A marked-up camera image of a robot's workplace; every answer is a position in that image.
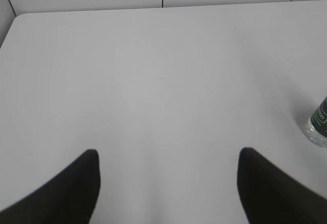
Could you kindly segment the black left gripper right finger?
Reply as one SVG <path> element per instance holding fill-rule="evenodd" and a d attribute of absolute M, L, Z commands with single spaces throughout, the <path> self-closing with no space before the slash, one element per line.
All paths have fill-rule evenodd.
<path fill-rule="evenodd" d="M 237 189 L 249 223 L 326 223 L 326 199 L 251 147 L 240 151 Z"/>

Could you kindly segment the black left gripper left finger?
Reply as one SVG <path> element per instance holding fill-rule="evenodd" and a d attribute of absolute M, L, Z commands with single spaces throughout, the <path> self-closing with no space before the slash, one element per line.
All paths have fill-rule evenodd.
<path fill-rule="evenodd" d="M 98 151 L 88 149 L 56 176 L 1 211 L 1 223 L 89 223 L 101 188 Z"/>

